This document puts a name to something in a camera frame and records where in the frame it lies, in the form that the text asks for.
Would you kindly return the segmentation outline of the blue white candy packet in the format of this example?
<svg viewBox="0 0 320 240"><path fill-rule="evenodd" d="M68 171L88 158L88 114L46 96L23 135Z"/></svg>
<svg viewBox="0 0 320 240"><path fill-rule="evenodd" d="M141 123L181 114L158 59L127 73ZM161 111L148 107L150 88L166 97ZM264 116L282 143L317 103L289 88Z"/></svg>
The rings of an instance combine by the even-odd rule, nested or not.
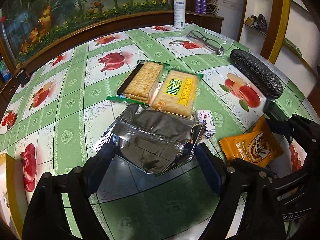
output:
<svg viewBox="0 0 320 240"><path fill-rule="evenodd" d="M214 136L216 129L213 119L213 113L210 110L196 110L195 119L199 122L204 123L205 132L204 137L209 139Z"/></svg>

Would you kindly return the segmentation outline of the flower mural glass panel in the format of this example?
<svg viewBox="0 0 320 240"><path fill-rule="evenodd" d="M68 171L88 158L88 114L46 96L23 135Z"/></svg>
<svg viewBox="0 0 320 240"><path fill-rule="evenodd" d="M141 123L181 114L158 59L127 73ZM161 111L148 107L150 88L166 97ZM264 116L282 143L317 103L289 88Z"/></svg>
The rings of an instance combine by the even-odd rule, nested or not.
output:
<svg viewBox="0 0 320 240"><path fill-rule="evenodd" d="M13 61L20 63L85 26L170 8L169 0L4 0L1 39Z"/></svg>

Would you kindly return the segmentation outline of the white spray bottle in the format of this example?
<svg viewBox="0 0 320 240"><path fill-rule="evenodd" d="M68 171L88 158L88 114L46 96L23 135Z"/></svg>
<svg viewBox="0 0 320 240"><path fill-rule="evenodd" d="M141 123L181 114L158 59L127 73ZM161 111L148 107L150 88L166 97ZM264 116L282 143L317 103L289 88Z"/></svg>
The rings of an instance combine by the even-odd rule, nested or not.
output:
<svg viewBox="0 0 320 240"><path fill-rule="evenodd" d="M174 0L174 28L184 29L185 0Z"/></svg>

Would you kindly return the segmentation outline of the clear cracker pack black edge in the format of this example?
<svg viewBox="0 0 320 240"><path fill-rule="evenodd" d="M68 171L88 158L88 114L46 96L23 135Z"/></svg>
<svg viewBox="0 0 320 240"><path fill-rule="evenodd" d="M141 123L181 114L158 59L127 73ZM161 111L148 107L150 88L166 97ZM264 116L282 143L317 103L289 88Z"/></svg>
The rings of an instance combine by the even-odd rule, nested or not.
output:
<svg viewBox="0 0 320 240"><path fill-rule="evenodd" d="M162 74L170 64L139 60L127 78L122 82L115 96L107 100L149 106Z"/></svg>

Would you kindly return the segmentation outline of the silver foil snack bag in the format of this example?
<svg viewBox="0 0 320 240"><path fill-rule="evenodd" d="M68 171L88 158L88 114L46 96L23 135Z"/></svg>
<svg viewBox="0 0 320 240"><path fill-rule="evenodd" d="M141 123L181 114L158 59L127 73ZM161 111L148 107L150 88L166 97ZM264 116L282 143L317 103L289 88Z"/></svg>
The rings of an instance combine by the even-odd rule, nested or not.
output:
<svg viewBox="0 0 320 240"><path fill-rule="evenodd" d="M116 154L147 174L160 176L191 161L205 124L151 107L130 104L95 143L111 143Z"/></svg>

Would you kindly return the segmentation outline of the black textured glasses case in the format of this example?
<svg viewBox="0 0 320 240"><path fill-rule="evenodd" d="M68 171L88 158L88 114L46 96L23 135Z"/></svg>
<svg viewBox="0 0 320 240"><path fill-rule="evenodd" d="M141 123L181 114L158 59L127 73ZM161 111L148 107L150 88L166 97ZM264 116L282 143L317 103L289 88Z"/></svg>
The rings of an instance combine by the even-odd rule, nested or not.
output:
<svg viewBox="0 0 320 240"><path fill-rule="evenodd" d="M281 97L283 86L266 64L241 49L233 49L229 57L232 65L242 72L266 98Z"/></svg>

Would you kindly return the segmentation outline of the fruit pattern green tablecloth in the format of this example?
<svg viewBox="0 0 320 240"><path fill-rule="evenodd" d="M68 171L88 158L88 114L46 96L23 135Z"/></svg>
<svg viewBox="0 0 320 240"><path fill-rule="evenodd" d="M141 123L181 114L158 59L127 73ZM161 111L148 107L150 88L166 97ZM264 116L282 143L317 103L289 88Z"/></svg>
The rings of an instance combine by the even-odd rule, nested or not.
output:
<svg viewBox="0 0 320 240"><path fill-rule="evenodd" d="M45 172L68 174L95 155L95 142L124 105L108 101L139 60L202 73L195 107L208 108L217 123L206 140L223 158L219 139L244 132L263 114L240 105L224 85L237 74L225 56L197 45L169 25L94 38L63 52L15 90L1 119L1 152L15 159L18 196L27 206ZM162 176L146 174L115 157L89 202L110 239L198 239L217 204L197 160Z"/></svg>

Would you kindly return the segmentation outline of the yellow label cracker pack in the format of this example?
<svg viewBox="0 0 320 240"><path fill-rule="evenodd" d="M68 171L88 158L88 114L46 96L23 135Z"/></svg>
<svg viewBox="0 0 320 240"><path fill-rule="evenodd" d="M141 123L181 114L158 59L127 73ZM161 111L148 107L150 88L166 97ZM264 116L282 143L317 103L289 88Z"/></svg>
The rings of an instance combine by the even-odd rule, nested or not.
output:
<svg viewBox="0 0 320 240"><path fill-rule="evenodd" d="M203 74L172 68L150 105L153 109L190 119Z"/></svg>

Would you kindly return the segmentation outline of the small black box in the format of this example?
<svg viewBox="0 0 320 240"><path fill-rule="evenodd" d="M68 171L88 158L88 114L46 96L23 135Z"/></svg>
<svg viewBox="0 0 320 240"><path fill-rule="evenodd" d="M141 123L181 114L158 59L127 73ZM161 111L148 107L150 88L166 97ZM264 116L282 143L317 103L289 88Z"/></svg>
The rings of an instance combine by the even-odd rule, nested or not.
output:
<svg viewBox="0 0 320 240"><path fill-rule="evenodd" d="M21 88L23 88L30 81L30 74L25 69L21 69L17 73L16 79L19 81Z"/></svg>

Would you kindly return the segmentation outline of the yellow cardboard box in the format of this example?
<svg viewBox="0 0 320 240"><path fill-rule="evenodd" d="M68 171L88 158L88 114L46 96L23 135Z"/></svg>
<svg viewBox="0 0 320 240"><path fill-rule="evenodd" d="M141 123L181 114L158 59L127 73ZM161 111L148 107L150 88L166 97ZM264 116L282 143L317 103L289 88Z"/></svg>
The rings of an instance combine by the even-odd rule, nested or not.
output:
<svg viewBox="0 0 320 240"><path fill-rule="evenodd" d="M1 153L1 219L18 239L22 238L27 208L22 164Z"/></svg>

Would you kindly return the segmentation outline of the orange snack packet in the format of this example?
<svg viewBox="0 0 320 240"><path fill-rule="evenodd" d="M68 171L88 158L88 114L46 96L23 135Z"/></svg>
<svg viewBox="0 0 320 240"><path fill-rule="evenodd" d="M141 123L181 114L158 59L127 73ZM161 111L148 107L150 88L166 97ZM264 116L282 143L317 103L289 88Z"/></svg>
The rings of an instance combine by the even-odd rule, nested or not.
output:
<svg viewBox="0 0 320 240"><path fill-rule="evenodd" d="M228 161L242 159L265 168L284 151L270 131L254 131L219 141Z"/></svg>

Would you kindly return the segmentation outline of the black frame eyeglasses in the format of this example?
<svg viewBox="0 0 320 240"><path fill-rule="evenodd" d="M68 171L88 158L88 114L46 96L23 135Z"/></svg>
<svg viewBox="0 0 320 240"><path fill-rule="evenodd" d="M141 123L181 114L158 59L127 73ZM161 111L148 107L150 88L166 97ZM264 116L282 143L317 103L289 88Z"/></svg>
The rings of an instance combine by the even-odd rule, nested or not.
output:
<svg viewBox="0 0 320 240"><path fill-rule="evenodd" d="M201 32L191 30L189 31L188 36L190 38L193 38L194 40L202 42L208 49L212 50L217 55L222 56L224 54L224 48L219 42L212 38L204 36Z"/></svg>

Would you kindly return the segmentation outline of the purple cans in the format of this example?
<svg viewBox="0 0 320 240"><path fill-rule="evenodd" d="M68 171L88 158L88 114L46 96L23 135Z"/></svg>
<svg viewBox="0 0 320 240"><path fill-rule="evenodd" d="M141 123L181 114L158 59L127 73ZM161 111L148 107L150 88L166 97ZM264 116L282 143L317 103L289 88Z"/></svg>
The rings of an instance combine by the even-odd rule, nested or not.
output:
<svg viewBox="0 0 320 240"><path fill-rule="evenodd" d="M205 15L207 12L207 0L195 0L195 12Z"/></svg>

